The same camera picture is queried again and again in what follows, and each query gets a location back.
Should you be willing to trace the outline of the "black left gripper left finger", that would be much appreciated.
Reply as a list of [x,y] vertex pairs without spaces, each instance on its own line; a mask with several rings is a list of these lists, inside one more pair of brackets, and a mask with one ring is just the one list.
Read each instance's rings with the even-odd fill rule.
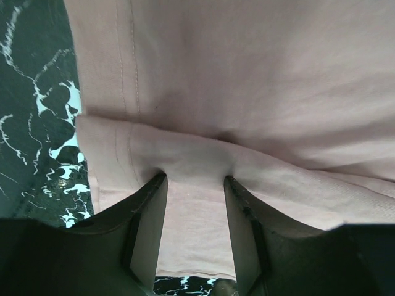
[[140,190],[71,228],[1,220],[2,295],[152,295],[168,181]]

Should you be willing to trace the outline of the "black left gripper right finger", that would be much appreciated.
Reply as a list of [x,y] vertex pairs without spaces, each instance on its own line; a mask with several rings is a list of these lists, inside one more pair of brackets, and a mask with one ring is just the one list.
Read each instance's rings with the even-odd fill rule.
[[240,295],[393,295],[394,226],[308,226],[231,176],[224,194]]

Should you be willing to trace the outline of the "pink printed t-shirt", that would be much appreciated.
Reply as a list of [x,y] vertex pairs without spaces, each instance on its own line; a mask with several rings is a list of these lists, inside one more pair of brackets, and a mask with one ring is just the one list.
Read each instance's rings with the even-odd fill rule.
[[223,180],[305,224],[394,222],[393,1],[66,1],[101,212],[168,176],[158,276],[233,279]]

